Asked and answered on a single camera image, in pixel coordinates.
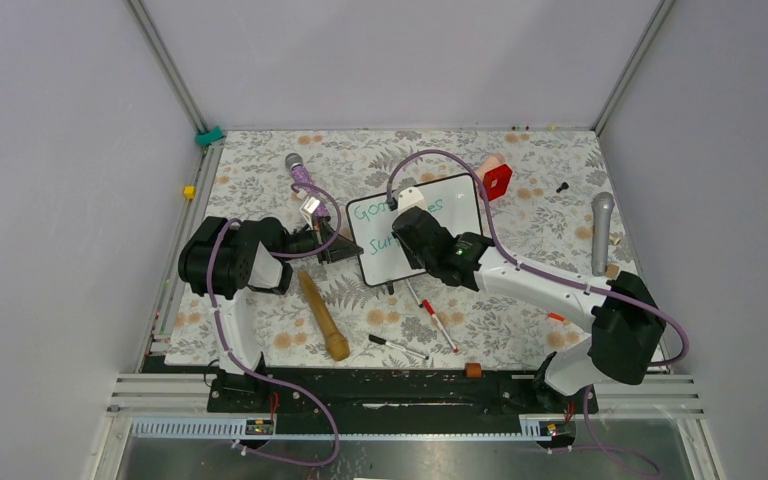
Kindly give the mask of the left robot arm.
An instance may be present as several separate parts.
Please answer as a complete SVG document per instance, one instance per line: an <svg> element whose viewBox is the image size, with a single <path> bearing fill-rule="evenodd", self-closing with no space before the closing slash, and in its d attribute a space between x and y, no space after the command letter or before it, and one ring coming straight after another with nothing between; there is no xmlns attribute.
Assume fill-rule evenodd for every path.
<svg viewBox="0 0 768 480"><path fill-rule="evenodd" d="M364 250L330 225L329 216L311 226L287 230L280 220L265 217L239 221L208 216L184 245L178 276L208 301L220 353L218 366L238 375L232 398L248 411L269 401L264 356L246 307L249 293L284 295L291 286L293 259L314 257L323 264L360 256Z"/></svg>

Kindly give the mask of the purple glitter microphone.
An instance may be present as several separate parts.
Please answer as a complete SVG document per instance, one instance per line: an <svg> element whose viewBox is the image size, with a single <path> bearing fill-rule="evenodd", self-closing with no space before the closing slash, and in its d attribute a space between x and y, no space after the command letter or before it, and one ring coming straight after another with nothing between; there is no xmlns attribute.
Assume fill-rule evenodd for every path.
<svg viewBox="0 0 768 480"><path fill-rule="evenodd" d="M304 165L302 157L297 153L290 153L285 157L285 166L287 167L290 176L295 183L301 184L300 191L305 192L304 199L308 196L313 196L321 201L317 217L330 217L330 214L326 208L324 197L316 190L311 188L314 184L310 172Z"/></svg>

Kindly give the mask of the brown small block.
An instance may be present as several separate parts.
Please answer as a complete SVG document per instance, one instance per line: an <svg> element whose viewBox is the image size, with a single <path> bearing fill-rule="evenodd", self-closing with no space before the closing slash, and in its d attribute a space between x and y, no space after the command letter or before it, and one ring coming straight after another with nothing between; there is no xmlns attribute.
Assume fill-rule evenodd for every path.
<svg viewBox="0 0 768 480"><path fill-rule="evenodd" d="M469 362L464 366L464 375L466 378L481 378L483 369L480 363Z"/></svg>

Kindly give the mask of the teal clamp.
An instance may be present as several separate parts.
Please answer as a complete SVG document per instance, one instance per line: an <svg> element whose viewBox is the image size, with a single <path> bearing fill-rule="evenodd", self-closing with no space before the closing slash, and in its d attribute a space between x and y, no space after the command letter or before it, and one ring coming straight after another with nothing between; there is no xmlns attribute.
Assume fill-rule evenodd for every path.
<svg viewBox="0 0 768 480"><path fill-rule="evenodd" d="M195 142L199 147L207 147L225 137L224 131L220 127L214 127L204 133L195 136Z"/></svg>

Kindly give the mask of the white whiteboard black frame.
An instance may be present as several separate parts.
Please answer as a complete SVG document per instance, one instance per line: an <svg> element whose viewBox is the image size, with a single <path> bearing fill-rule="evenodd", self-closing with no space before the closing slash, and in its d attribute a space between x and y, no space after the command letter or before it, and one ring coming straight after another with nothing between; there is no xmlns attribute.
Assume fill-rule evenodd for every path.
<svg viewBox="0 0 768 480"><path fill-rule="evenodd" d="M412 188L423 195L428 211L451 234L483 231L479 198L468 174L420 183ZM353 239L363 249L358 262L367 286L382 286L423 273L409 266L392 234L397 213L387 206L385 193L354 199L345 211Z"/></svg>

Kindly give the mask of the black capped marker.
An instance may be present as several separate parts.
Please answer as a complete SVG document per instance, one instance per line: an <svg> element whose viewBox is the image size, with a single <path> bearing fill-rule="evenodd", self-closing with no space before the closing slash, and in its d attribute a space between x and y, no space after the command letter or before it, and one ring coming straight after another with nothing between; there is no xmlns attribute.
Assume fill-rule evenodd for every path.
<svg viewBox="0 0 768 480"><path fill-rule="evenodd" d="M426 353L423 353L423 352L420 352L418 350L409 348L407 346L395 343L395 342L390 341L390 340L386 340L386 339L384 339L384 338L382 338L380 336L374 335L374 334L369 334L368 335L368 340L370 342L374 343L374 344L381 345L381 346L384 346L384 347L388 347L388 348L391 348L391 349L394 349L394 350L398 350L398 351L400 351L400 352L402 352L402 353L404 353L406 355L419 358L419 359L421 359L423 361L428 361L430 359L430 356L428 354L426 354Z"/></svg>

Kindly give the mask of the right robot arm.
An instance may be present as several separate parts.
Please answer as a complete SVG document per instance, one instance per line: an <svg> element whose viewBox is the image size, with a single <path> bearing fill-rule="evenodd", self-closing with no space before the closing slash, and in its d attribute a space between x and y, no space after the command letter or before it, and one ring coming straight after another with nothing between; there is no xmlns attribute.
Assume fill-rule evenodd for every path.
<svg viewBox="0 0 768 480"><path fill-rule="evenodd" d="M392 230L408 263L445 285L527 302L588 333L539 367L533 396L543 410L561 410L588 385L639 385L647 375L666 323L638 276L583 277L520 260L490 237L451 234L419 207L400 213Z"/></svg>

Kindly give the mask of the floral patterned mat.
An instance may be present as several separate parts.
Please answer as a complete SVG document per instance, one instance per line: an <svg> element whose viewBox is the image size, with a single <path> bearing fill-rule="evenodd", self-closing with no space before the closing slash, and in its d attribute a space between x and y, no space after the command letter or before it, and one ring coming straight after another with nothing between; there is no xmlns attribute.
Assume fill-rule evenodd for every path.
<svg viewBox="0 0 768 480"><path fill-rule="evenodd" d="M461 163L481 165L499 153L513 176L491 204L505 248L540 262L587 274L591 270L593 197L611 189L597 137L588 131L237 131L226 137L216 172L208 177L210 216L258 220L273 216L289 229L300 224L285 157L299 154L314 182L341 205L381 192L391 173L399 187L458 174ZM569 188L556 189L563 182ZM447 287L426 275L411 280L443 320L460 349L453 354L405 282L393 292L369 287L355 259L307 271L350 344L349 368L416 368L416 357L374 344L369 334L430 356L433 368L477 362L490 369L537 367L554 351L581 342L566 320L506 297Z"/></svg>

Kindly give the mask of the blue capped marker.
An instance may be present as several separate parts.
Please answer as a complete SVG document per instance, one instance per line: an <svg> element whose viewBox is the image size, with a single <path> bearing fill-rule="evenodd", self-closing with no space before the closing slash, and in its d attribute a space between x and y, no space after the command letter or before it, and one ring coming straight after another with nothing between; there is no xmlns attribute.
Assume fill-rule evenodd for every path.
<svg viewBox="0 0 768 480"><path fill-rule="evenodd" d="M410 281L409 279L405 279L405 280L404 280L404 282L405 282L405 285L406 285L406 287L408 288L408 291L409 291L409 293L411 294L411 296L412 296L412 298L413 298L414 302L415 302L415 303L416 303L416 304L417 304L419 307L422 307L422 306L423 306L423 300L422 300L422 298L419 296L419 294L418 294L418 292L416 291L416 289L414 288L414 286L412 285L411 281Z"/></svg>

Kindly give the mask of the tan wooden cube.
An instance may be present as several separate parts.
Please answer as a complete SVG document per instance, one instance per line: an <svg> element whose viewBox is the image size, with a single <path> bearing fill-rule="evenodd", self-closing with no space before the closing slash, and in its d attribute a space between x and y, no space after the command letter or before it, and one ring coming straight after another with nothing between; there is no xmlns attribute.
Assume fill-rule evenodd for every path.
<svg viewBox="0 0 768 480"><path fill-rule="evenodd" d="M621 272L621 268L616 264L609 264L605 270L604 276L608 279L616 279Z"/></svg>

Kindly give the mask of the red capped marker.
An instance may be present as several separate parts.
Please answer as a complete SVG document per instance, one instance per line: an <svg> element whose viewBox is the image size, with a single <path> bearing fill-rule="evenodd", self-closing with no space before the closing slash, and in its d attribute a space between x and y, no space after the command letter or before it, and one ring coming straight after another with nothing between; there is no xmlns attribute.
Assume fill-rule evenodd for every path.
<svg viewBox="0 0 768 480"><path fill-rule="evenodd" d="M449 334L445 323L443 320L439 317L439 315L434 310L432 304L427 299L422 299L420 302L421 307L428 313L429 317L431 318L432 322L434 323L435 327L441 332L443 335L444 340L446 341L447 345L449 346L450 350L453 354L459 354L460 349L456 342L453 340L451 335Z"/></svg>

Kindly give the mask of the silver grey microphone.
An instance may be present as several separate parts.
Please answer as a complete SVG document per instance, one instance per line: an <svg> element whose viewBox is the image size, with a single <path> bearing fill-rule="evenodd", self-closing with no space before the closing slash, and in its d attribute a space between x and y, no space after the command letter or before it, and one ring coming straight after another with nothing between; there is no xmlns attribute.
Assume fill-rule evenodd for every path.
<svg viewBox="0 0 768 480"><path fill-rule="evenodd" d="M615 199L610 192L596 194L591 202L593 231L591 270L594 276L603 275L608 267L610 223L614 207Z"/></svg>

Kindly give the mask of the red square block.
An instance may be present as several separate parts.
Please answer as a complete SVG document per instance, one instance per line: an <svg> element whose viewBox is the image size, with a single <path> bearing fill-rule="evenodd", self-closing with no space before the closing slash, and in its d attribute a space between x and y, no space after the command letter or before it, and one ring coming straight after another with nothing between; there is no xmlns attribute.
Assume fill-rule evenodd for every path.
<svg viewBox="0 0 768 480"><path fill-rule="evenodd" d="M512 175L513 171L507 164L500 164L488 170L482 179L482 185L485 189L483 197L487 201L493 201L504 196L508 190Z"/></svg>

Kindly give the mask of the yellow small cube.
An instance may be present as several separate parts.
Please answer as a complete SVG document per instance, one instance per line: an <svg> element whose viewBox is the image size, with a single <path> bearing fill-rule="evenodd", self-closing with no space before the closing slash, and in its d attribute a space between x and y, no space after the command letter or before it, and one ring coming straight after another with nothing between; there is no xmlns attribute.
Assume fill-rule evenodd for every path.
<svg viewBox="0 0 768 480"><path fill-rule="evenodd" d="M183 195L186 199L192 200L196 196L196 187L189 185L183 189Z"/></svg>

